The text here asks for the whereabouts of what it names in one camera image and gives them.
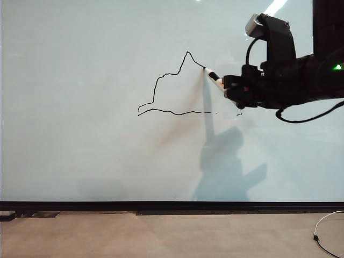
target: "black frame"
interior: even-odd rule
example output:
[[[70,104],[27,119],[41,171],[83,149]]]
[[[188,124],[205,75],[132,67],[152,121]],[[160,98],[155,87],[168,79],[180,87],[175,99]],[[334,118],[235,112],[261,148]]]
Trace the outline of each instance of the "black frame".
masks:
[[[10,202],[2,211],[132,211],[137,214],[327,213],[344,210],[344,202]]]

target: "floor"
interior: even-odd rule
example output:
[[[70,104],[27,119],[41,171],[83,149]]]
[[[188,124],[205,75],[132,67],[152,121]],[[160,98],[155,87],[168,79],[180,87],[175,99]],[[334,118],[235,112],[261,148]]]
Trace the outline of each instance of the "floor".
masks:
[[[3,258],[330,257],[313,240],[323,214],[136,216],[60,214],[2,223]],[[344,255],[344,214],[319,226]]]

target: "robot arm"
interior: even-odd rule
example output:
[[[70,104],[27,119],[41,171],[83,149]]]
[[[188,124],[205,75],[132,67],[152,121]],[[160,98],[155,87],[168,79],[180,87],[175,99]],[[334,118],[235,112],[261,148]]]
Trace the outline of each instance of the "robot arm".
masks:
[[[279,114],[292,105],[344,97],[343,12],[343,0],[313,0],[314,54],[302,58],[296,58],[288,22],[253,15],[246,33],[255,40],[241,76],[224,76],[225,97],[240,109],[261,106]],[[249,64],[250,49],[259,39],[267,42],[267,60],[260,70]]]

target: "black marker line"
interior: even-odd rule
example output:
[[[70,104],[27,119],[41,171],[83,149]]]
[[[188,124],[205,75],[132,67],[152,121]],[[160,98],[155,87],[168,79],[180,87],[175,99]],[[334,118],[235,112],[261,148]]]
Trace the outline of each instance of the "black marker line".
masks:
[[[193,60],[194,63],[198,64],[198,65],[201,66],[203,69],[205,68],[205,66],[202,66],[200,63],[196,62],[195,59],[194,59],[194,57],[192,56],[192,54],[191,54],[189,51],[187,51],[186,54],[185,54],[185,56],[184,56],[184,58],[183,58],[183,61],[182,61],[182,63],[181,63],[181,66],[179,67],[178,72],[176,72],[176,73],[166,73],[166,74],[160,76],[158,79],[156,79],[155,87],[154,87],[154,91],[153,91],[153,100],[152,100],[152,102],[145,103],[145,104],[139,106],[138,112],[140,112],[140,108],[141,108],[141,107],[143,107],[143,106],[145,106],[145,105],[150,105],[150,104],[153,104],[153,103],[154,103],[154,101],[155,101],[155,91],[156,91],[157,83],[158,83],[158,81],[159,81],[160,79],[164,78],[166,75],[178,75],[178,74],[181,72],[182,67],[183,67],[183,65],[184,65],[185,58],[187,57],[188,54],[191,56],[191,58],[192,58],[192,60]],[[148,112],[148,111],[151,111],[151,110],[162,111],[162,112],[170,112],[170,113],[175,114],[175,115],[177,115],[177,116],[181,116],[181,115],[183,115],[183,114],[188,114],[188,113],[210,113],[210,112],[190,111],[190,112],[186,112],[186,113],[182,113],[182,114],[177,114],[177,113],[174,113],[174,112],[168,111],[168,110],[150,109],[150,110],[147,110],[147,111],[145,111],[145,112],[143,112],[143,113],[141,113],[141,114],[138,114],[138,116],[140,116],[140,115],[142,115],[142,114],[144,114],[144,113],[146,113],[146,112]]]
[[[143,113],[140,113],[140,114],[138,114],[138,117],[140,116],[140,115],[142,115],[142,114],[144,114],[144,113],[147,113],[147,112],[149,112],[149,111],[152,111],[152,110],[155,110],[155,111],[161,111],[161,112],[169,112],[169,113],[172,113],[172,114],[174,114],[174,115],[176,115],[176,116],[182,116],[182,115],[184,115],[184,114],[190,114],[190,113],[197,113],[197,114],[211,114],[211,112],[199,112],[199,111],[189,111],[189,112],[185,112],[185,113],[175,113],[175,112],[173,112],[173,111],[170,111],[170,110],[161,110],[161,109],[149,109],[149,110],[146,110],[145,112],[143,112]]]

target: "black cable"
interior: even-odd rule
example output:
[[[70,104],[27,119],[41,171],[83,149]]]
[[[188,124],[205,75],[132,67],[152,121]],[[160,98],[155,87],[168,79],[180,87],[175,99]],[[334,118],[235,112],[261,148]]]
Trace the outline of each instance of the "black cable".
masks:
[[[342,258],[342,257],[340,257],[340,256],[337,256],[337,255],[331,253],[329,250],[325,249],[325,248],[320,244],[320,242],[319,242],[319,237],[318,237],[317,235],[314,235],[314,239],[315,239],[315,240],[317,239],[316,242],[317,242],[318,246],[319,246],[322,250],[324,250],[325,252],[327,252],[329,255],[331,255],[331,256],[333,256],[333,257],[336,257],[336,258]]]
[[[160,79],[164,78],[166,75],[178,75],[178,74],[181,72],[182,67],[183,67],[183,65],[184,65],[184,62],[185,62],[185,58],[187,57],[187,55],[190,55],[190,56],[191,56],[191,58],[192,58],[192,60],[193,60],[194,63],[198,64],[198,65],[201,66],[203,69],[205,68],[205,66],[202,66],[200,63],[196,62],[195,59],[194,59],[194,57],[192,56],[192,54],[191,54],[189,51],[187,51],[186,54],[185,54],[185,56],[184,56],[184,58],[183,58],[183,61],[182,61],[181,65],[180,65],[180,67],[179,67],[178,72],[176,72],[176,73],[166,73],[166,74],[160,76],[158,79],[156,79],[155,87],[154,87],[154,91],[153,91],[153,100],[152,100],[152,102],[145,103],[145,104],[139,106],[138,112],[140,112],[140,108],[141,108],[141,107],[143,107],[143,106],[145,106],[145,105],[150,105],[150,104],[153,104],[153,103],[154,103],[154,101],[155,101],[155,91],[156,91],[157,83],[158,83],[158,81],[159,81]],[[170,113],[175,114],[175,115],[177,115],[177,116],[181,116],[181,115],[183,115],[183,114],[188,114],[188,113],[211,113],[211,112],[189,111],[189,112],[186,112],[186,113],[177,114],[177,113],[174,113],[174,112],[169,111],[169,110],[149,109],[149,110],[147,110],[147,111],[145,111],[145,112],[143,112],[143,113],[141,113],[141,114],[138,114],[138,116],[140,116],[140,115],[142,115],[142,114],[144,114],[144,113],[146,113],[146,112],[148,112],[148,111],[152,111],[152,110],[162,111],[162,112],[170,112]]]
[[[301,124],[301,123],[309,122],[309,121],[318,119],[318,118],[320,118],[320,117],[323,117],[323,116],[325,116],[325,115],[331,113],[333,110],[335,110],[335,109],[337,109],[337,108],[340,108],[340,107],[343,106],[343,105],[344,105],[344,101],[339,102],[339,103],[338,103],[337,105],[335,105],[333,108],[331,108],[331,109],[327,110],[326,112],[321,113],[321,114],[319,114],[319,115],[317,115],[317,116],[315,116],[315,117],[312,117],[312,118],[309,118],[309,119],[306,119],[306,120],[296,120],[296,121],[287,120],[287,119],[284,119],[284,118],[282,117],[282,112],[283,112],[286,108],[288,108],[288,107],[284,107],[284,108],[279,109],[279,110],[276,112],[276,117],[277,117],[279,120],[282,120],[282,121],[287,122],[287,123],[291,123],[291,124]]]
[[[247,49],[247,52],[246,52],[246,65],[249,65],[249,54],[250,54],[250,52],[251,52],[251,48],[252,48],[253,45],[254,45],[258,40],[260,40],[260,39],[261,39],[261,37],[255,38],[255,39],[251,42],[251,44],[249,44],[248,49]]]

